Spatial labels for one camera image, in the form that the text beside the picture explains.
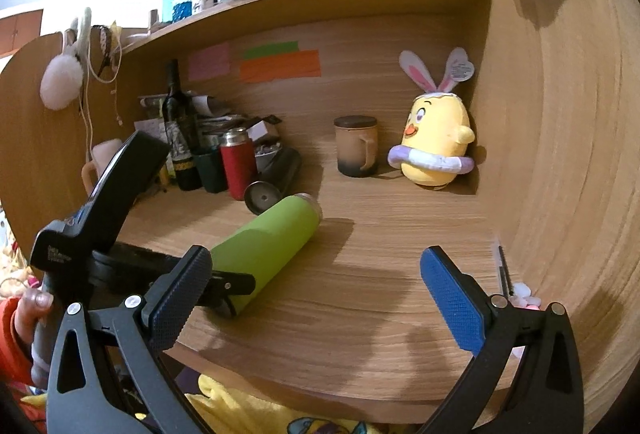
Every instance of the blue gripper pad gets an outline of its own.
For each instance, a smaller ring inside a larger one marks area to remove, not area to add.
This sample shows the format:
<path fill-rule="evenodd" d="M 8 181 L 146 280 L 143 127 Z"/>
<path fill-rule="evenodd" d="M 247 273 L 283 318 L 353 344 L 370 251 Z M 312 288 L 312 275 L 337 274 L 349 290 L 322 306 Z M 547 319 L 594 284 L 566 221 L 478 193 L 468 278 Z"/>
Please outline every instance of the blue gripper pad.
<path fill-rule="evenodd" d="M 420 275 L 460 349 L 478 356 L 491 321 L 482 288 L 473 277 L 461 273 L 439 246 L 422 252 Z"/>
<path fill-rule="evenodd" d="M 191 246 L 170 273 L 161 275 L 145 294 L 142 323 L 155 354 L 174 346 L 211 278 L 209 250 Z"/>

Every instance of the small figurine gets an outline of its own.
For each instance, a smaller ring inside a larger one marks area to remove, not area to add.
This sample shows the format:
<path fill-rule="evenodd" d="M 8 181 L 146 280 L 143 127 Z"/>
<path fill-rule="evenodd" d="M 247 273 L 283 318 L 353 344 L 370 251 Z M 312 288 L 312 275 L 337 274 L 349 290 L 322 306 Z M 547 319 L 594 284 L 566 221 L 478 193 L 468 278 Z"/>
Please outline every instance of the small figurine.
<path fill-rule="evenodd" d="M 415 53 L 403 51 L 400 67 L 425 94 L 414 100 L 402 143 L 389 150 L 387 160 L 417 185 L 444 188 L 456 175 L 474 168 L 474 160 L 464 154 L 476 136 L 469 128 L 462 100 L 451 92 L 460 81 L 473 76 L 474 66 L 464 49 L 454 49 L 437 88 Z"/>

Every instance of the red thermos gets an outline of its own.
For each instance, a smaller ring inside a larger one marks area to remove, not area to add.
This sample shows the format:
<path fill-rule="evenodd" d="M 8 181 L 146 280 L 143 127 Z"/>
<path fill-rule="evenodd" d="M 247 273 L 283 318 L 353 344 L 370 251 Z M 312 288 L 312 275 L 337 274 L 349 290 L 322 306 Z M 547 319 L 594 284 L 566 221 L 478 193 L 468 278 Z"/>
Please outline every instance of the red thermos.
<path fill-rule="evenodd" d="M 258 176 L 254 143 L 245 129 L 231 129 L 222 136 L 220 152 L 229 193 L 234 199 L 244 201 L 244 190 Z"/>

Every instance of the ceramic mug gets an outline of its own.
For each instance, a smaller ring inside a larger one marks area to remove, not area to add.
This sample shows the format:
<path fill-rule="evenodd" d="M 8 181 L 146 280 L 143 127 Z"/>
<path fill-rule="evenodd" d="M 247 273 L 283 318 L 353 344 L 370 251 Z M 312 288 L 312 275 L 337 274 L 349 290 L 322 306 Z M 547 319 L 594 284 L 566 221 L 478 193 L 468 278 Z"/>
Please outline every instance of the ceramic mug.
<path fill-rule="evenodd" d="M 370 116 L 342 116 L 334 120 L 338 170 L 364 178 L 378 167 L 378 122 Z"/>
<path fill-rule="evenodd" d="M 100 176 L 104 172 L 107 165 L 111 162 L 116 152 L 122 147 L 122 140 L 110 139 L 109 141 L 103 141 L 97 144 L 91 150 L 92 160 L 85 163 L 82 167 L 80 175 L 82 177 L 82 184 L 87 195 L 91 195 L 94 191 L 94 180 L 92 179 L 91 172 L 95 172 L 95 177 L 100 179 Z"/>

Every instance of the bunny ears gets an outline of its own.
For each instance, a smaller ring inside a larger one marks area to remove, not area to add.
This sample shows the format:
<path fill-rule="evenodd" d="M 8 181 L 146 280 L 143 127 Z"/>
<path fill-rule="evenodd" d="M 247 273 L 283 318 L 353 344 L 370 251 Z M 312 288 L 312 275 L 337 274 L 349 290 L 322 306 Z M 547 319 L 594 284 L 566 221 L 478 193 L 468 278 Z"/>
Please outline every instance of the bunny ears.
<path fill-rule="evenodd" d="M 455 48 L 451 51 L 444 70 L 444 79 L 437 87 L 422 60 L 414 52 L 400 53 L 400 67 L 427 94 L 451 92 L 461 81 L 471 78 L 475 71 L 474 64 L 468 61 L 463 48 Z"/>

